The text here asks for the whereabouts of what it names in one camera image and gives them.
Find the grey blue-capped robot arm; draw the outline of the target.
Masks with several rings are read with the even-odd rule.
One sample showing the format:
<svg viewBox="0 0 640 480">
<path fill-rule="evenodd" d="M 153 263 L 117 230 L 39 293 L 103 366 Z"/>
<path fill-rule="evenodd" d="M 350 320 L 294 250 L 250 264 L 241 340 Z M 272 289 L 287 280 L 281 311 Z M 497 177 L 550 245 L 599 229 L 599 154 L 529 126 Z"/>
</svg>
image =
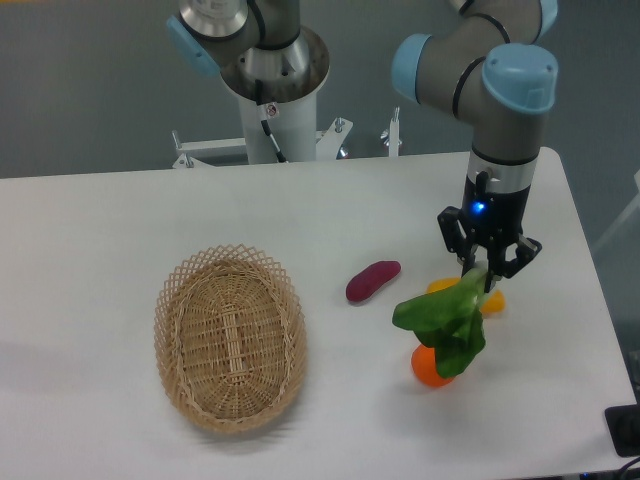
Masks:
<svg viewBox="0 0 640 480">
<path fill-rule="evenodd" d="M 405 98 L 469 124 L 473 139 L 460 207 L 438 217 L 447 249 L 465 270 L 483 248 L 486 289 L 540 252 L 522 219 L 555 102 L 558 64 L 538 45 L 553 1 L 458 1 L 458 28 L 444 38 L 407 37 L 391 65 Z M 316 95 L 329 73 L 323 40 L 296 1 L 182 1 L 166 23 L 175 48 L 236 96 L 253 164 L 320 158 Z"/>
</svg>

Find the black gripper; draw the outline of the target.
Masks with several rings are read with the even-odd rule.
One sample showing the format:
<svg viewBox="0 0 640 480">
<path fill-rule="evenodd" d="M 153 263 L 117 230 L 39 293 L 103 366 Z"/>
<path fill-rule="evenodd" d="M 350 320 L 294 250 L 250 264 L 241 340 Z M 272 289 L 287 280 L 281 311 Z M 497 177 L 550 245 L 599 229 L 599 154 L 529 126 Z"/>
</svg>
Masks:
<svg viewBox="0 0 640 480">
<path fill-rule="evenodd" d="M 447 250 L 456 255 L 465 275 L 475 265 L 477 245 L 487 251 L 484 291 L 502 278 L 512 278 L 541 252 L 542 244 L 521 235 L 530 188 L 511 193 L 478 192 L 466 178 L 461 210 L 448 206 L 437 222 Z"/>
</svg>

